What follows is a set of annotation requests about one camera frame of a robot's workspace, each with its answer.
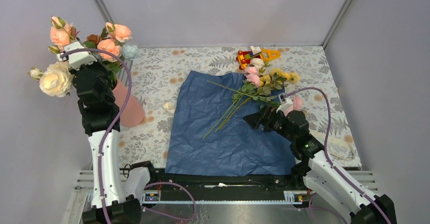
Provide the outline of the blue paper bouquet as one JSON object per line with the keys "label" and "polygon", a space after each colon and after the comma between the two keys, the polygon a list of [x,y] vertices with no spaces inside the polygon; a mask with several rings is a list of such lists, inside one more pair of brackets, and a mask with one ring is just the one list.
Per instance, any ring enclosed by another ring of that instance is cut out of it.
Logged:
{"label": "blue paper bouquet", "polygon": [[246,176],[287,175],[295,165],[290,142],[276,132],[251,128],[244,116],[258,102],[232,96],[244,75],[213,76],[191,71],[180,87],[172,122],[165,171],[173,174]]}

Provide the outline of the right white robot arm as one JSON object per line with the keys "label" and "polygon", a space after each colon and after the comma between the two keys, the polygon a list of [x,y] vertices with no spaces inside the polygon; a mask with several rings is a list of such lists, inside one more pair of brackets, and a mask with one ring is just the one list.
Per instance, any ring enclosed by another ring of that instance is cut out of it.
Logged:
{"label": "right white robot arm", "polygon": [[290,141],[296,158],[291,168],[293,187],[308,188],[332,205],[347,223],[397,223],[394,202],[387,195],[377,195],[358,182],[333,160],[309,131],[302,111],[287,115],[280,107],[264,106],[243,119],[253,128],[274,131]]}

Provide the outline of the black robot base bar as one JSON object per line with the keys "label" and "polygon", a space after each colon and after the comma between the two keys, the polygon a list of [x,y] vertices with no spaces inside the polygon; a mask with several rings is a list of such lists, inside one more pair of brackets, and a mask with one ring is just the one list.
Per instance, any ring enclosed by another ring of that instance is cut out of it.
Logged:
{"label": "black robot base bar", "polygon": [[131,171],[138,167],[147,167],[150,173],[150,183],[156,186],[146,187],[146,191],[179,190],[185,192],[191,200],[194,198],[191,192],[194,190],[239,188],[252,190],[288,191],[293,193],[306,192],[312,195],[313,191],[305,186],[296,186],[290,175],[248,175],[248,176],[200,176],[166,173],[163,168],[155,168],[150,161],[126,164],[120,169],[122,177],[129,178]]}

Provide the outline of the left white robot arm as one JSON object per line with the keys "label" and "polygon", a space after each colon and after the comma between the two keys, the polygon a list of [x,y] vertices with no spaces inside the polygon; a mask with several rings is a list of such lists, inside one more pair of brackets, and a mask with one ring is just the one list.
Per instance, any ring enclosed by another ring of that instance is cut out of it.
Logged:
{"label": "left white robot arm", "polygon": [[113,94],[114,74],[94,56],[102,53],[116,58],[127,73],[126,63],[113,53],[71,42],[58,57],[68,61],[73,75],[82,125],[92,152],[93,197],[90,210],[82,213],[83,223],[140,223],[142,206],[136,194],[126,194],[120,180],[117,146],[120,116],[128,104],[131,88],[122,106]]}

